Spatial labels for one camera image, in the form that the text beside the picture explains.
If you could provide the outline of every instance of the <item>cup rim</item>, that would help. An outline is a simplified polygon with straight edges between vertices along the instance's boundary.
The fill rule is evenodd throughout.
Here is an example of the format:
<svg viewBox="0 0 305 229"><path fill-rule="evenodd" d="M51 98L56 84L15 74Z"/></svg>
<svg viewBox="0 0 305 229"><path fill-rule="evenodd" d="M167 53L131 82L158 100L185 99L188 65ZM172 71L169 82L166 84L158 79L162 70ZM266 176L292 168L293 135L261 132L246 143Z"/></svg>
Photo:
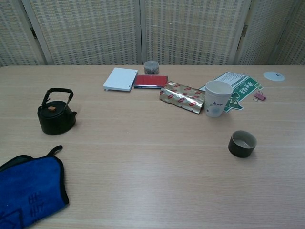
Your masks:
<svg viewBox="0 0 305 229"><path fill-rule="evenodd" d="M213 84L222 84L222 86L226 87L227 92L220 93L220 92L213 91L212 89L209 88L209 84L212 84L212 85ZM216 81L216 80L211 80L211 81L207 82L205 85L205 90L206 90L206 92L213 94L215 96L219 96L219 97L230 96L233 93L233 87L230 84L223 82L223 81Z"/></svg>
<svg viewBox="0 0 305 229"><path fill-rule="evenodd" d="M245 148L245 147L239 145L239 144L236 142L236 136L235 136L235 135L236 135L237 133L243 133L244 135L248 135L248 137L251 138L251 140L253 140L253 142L254 142L253 146L251 146L250 148ZM244 149L253 149L253 148L255 148L256 145L257 145L257 140L256 140L256 138L253 136L253 134L251 134L251 133L248 132L248 131L244 131L244 130L237 130L237 131L235 131L235 132L232 134L231 139L233 140L233 142L234 142L237 146L239 146L239 147L241 147L241 148L244 148Z"/></svg>

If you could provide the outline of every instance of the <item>small jar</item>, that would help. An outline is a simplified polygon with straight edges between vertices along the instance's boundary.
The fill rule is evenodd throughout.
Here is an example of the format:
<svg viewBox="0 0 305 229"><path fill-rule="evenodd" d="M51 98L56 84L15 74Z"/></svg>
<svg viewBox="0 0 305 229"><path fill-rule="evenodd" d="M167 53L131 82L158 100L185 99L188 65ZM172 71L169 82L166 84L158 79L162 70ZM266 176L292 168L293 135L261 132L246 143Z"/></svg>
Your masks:
<svg viewBox="0 0 305 229"><path fill-rule="evenodd" d="M144 63L144 73L147 75L159 74L159 63L157 61L146 61Z"/></svg>

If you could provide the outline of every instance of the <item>white box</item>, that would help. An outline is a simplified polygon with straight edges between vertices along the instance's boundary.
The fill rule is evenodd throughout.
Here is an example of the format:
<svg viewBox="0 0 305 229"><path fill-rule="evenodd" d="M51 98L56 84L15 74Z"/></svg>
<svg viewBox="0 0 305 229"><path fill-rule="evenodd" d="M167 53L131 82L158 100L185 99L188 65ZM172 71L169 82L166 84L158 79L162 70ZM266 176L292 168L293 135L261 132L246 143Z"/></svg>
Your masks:
<svg viewBox="0 0 305 229"><path fill-rule="evenodd" d="M118 90L129 92L132 89L137 74L138 70L136 69L114 68L103 87L106 91Z"/></svg>

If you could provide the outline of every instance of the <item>red packet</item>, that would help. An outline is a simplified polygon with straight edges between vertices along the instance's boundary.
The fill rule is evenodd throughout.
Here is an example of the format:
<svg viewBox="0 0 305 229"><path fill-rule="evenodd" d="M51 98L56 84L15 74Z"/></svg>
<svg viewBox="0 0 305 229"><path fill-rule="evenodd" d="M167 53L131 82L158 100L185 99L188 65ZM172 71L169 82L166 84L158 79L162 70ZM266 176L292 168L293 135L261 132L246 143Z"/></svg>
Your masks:
<svg viewBox="0 0 305 229"><path fill-rule="evenodd" d="M134 88L162 88L167 81L167 75L137 75Z"/></svg>

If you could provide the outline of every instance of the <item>gold foil packet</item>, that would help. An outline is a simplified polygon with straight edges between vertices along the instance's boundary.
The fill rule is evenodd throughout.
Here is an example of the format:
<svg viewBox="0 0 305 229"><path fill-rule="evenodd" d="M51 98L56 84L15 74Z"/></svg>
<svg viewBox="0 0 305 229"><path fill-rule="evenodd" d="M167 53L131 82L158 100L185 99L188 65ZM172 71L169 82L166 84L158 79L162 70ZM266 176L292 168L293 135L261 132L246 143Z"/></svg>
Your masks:
<svg viewBox="0 0 305 229"><path fill-rule="evenodd" d="M199 114L204 104L203 91L168 81L160 91L160 100Z"/></svg>

